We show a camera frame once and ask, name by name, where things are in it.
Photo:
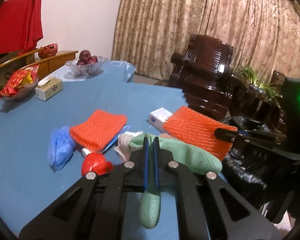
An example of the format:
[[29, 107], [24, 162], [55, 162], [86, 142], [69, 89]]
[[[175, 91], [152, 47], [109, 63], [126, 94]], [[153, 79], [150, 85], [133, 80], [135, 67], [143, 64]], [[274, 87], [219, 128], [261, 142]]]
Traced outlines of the red plastic bag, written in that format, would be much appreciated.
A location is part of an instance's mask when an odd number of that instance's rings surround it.
[[88, 172], [94, 172], [100, 176], [111, 172], [113, 168], [113, 164], [110, 161], [107, 161], [102, 153], [93, 152], [84, 158], [81, 174], [85, 176]]

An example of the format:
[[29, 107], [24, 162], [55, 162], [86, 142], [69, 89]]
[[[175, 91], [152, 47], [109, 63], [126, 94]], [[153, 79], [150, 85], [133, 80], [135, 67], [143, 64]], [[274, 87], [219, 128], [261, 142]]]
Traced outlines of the green rubber glove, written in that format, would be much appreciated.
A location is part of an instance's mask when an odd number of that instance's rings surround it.
[[[221, 161], [211, 153], [184, 143], [178, 139], [159, 137], [159, 146], [163, 150], [172, 152], [173, 159], [186, 165], [192, 172], [206, 174], [219, 173], [222, 170]], [[161, 193], [153, 182], [142, 193], [139, 207], [140, 223], [147, 229], [157, 226], [160, 217]]]

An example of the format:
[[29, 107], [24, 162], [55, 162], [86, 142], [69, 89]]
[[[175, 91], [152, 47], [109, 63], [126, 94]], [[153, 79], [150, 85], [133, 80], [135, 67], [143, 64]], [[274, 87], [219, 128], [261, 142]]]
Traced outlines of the white tissue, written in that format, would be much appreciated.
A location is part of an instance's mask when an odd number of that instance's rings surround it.
[[114, 151], [119, 155], [122, 162], [128, 161], [132, 150], [129, 146], [129, 142], [132, 138], [143, 134], [143, 131], [122, 133], [118, 136], [117, 146], [114, 147]]

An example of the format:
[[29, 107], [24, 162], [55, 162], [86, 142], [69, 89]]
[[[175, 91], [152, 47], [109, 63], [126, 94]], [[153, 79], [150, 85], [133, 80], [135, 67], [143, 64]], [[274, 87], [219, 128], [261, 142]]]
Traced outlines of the blue plastic bag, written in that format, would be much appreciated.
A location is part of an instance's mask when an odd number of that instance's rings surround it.
[[49, 166], [54, 171], [61, 170], [72, 157], [75, 147], [76, 142], [70, 135], [70, 127], [54, 129], [47, 149]]

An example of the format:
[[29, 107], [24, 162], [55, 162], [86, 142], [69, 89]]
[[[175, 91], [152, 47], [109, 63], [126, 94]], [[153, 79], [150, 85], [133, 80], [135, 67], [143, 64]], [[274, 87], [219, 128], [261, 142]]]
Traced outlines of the orange foam net sleeve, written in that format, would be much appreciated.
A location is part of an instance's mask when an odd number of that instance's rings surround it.
[[75, 142], [92, 152], [101, 152], [127, 122], [125, 115], [96, 110], [87, 121], [70, 127]]

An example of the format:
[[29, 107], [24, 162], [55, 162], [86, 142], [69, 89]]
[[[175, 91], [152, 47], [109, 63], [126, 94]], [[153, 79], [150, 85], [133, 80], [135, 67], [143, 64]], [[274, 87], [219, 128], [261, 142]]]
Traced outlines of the small white carton box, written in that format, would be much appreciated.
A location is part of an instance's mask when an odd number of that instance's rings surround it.
[[149, 114], [148, 122], [159, 131], [164, 131], [163, 124], [173, 113], [164, 107], [156, 109]]

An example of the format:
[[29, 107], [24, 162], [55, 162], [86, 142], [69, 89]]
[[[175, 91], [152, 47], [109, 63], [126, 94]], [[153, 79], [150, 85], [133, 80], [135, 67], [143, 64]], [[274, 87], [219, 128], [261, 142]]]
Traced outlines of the black trash bag bin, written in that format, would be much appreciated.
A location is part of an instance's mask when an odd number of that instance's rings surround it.
[[[226, 117], [222, 123], [238, 130], [277, 133], [267, 125], [243, 116]], [[285, 153], [285, 142], [281, 145], [234, 142], [222, 161], [223, 174], [240, 195], [259, 208], [269, 201], [285, 198], [292, 191], [289, 161], [282, 155]]]

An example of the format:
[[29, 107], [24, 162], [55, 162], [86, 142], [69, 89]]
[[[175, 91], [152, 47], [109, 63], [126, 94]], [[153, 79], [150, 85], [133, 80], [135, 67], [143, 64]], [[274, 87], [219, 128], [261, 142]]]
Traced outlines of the dark wooden side table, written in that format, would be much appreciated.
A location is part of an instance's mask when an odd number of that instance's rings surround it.
[[269, 98], [265, 90], [245, 83], [234, 88], [229, 106], [232, 116], [245, 116], [267, 125], [270, 130], [286, 134], [286, 114], [276, 97]]

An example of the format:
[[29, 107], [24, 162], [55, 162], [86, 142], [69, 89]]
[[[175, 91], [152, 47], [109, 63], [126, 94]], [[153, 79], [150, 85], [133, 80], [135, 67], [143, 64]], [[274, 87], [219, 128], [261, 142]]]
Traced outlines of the green potted plant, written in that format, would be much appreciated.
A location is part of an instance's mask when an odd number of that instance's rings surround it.
[[274, 84], [268, 83], [259, 73], [253, 70], [249, 64], [241, 65], [238, 67], [240, 76], [249, 82], [249, 84], [257, 87], [259, 90], [264, 91], [269, 101], [279, 105], [278, 99], [281, 98], [281, 94], [276, 91]]

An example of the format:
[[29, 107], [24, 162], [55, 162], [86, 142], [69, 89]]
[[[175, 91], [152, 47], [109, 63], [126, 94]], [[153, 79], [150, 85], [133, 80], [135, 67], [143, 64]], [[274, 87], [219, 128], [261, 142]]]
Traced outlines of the white tissue box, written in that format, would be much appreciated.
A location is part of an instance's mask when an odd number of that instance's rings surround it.
[[57, 93], [63, 90], [63, 83], [61, 79], [50, 76], [40, 80], [35, 88], [36, 98], [42, 101], [47, 101]]

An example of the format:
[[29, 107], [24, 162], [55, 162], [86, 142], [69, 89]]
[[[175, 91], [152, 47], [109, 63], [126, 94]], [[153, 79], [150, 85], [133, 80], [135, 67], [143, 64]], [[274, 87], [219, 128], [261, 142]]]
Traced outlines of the beige patterned curtain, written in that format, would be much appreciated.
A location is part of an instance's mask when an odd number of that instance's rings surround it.
[[192, 34], [232, 46], [233, 67], [300, 78], [297, 0], [121, 0], [111, 57], [141, 75], [168, 79], [172, 54], [184, 53]]

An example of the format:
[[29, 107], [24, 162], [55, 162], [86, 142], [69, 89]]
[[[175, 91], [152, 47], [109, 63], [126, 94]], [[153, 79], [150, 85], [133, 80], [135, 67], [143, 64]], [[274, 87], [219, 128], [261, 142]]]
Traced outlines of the red snack packets dish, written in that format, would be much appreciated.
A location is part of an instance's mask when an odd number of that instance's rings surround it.
[[31, 90], [33, 90], [39, 80], [39, 65], [20, 68], [16, 70], [0, 90], [0, 100], [5, 102], [12, 100], [22, 100]]

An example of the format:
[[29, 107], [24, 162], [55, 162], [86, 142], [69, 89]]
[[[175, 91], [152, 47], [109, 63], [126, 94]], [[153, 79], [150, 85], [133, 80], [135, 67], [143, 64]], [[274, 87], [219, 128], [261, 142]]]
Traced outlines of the red apples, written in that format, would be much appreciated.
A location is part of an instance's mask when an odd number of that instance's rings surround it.
[[92, 64], [92, 63], [98, 63], [97, 56], [92, 56], [90, 51], [88, 51], [88, 50], [81, 51], [76, 64], [79, 66], [83, 66], [83, 65]]

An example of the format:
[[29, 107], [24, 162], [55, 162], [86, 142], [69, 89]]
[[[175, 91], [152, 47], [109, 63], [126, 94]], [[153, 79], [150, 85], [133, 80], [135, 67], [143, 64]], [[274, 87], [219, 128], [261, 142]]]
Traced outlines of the red lantern ornament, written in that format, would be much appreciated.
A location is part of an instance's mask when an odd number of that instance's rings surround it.
[[48, 57], [55, 56], [58, 52], [58, 45], [56, 43], [49, 44], [47, 46], [41, 47], [38, 52], [38, 57], [40, 59], [46, 59]]

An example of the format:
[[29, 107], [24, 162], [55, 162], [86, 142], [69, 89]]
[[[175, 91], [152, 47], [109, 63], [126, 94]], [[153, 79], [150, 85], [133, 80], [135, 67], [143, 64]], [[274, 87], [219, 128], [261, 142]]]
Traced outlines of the red cloth cover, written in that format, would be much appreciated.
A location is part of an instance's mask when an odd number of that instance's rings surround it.
[[42, 0], [6, 0], [0, 6], [0, 54], [29, 51], [43, 38]]

